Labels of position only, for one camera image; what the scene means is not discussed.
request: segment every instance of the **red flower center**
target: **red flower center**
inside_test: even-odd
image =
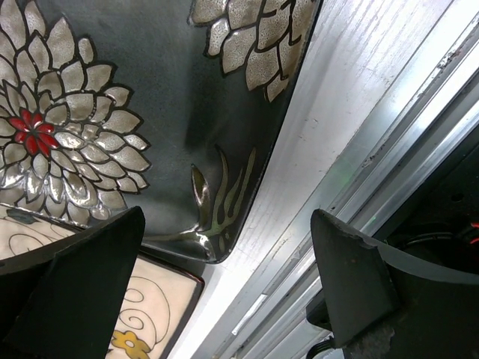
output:
[[[50,149],[60,147],[60,144],[52,136],[55,127],[50,123],[44,123],[41,114],[21,109],[20,117],[11,117],[8,119],[10,125],[16,128],[15,142],[25,144],[25,148],[31,156],[39,151],[45,156],[50,157]]]

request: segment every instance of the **dark gray ceramic plate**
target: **dark gray ceramic plate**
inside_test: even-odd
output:
[[[4,0],[0,202],[79,227],[139,205],[146,246],[224,260],[318,8]]]

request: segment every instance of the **white wooden surface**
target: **white wooden surface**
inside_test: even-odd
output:
[[[208,333],[246,295],[247,280],[450,2],[325,0],[239,242],[225,262],[207,267],[204,295],[171,359],[212,357],[214,343],[201,345]]]

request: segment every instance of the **black cable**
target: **black cable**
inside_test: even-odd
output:
[[[432,241],[444,241],[444,240],[452,240],[454,239],[453,235],[449,232],[437,232],[437,233],[424,233],[420,234],[419,236],[414,236],[411,239],[407,239],[406,241],[400,242],[395,247],[404,251],[405,249],[413,246],[418,245],[420,243],[425,242],[432,242]]]
[[[319,353],[325,352],[329,349],[333,349],[333,345],[334,341],[331,337],[326,340],[323,340],[322,342],[319,342],[318,344],[312,346],[311,349],[309,349],[308,353],[306,354],[306,359],[313,359]]]

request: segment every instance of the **silver flower design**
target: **silver flower design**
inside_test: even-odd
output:
[[[149,144],[88,37],[47,26],[34,1],[0,7],[0,202],[85,226],[148,186]]]
[[[249,90],[273,101],[294,75],[315,0],[195,0],[189,21],[209,26],[205,55],[220,57],[224,75],[246,67]]]

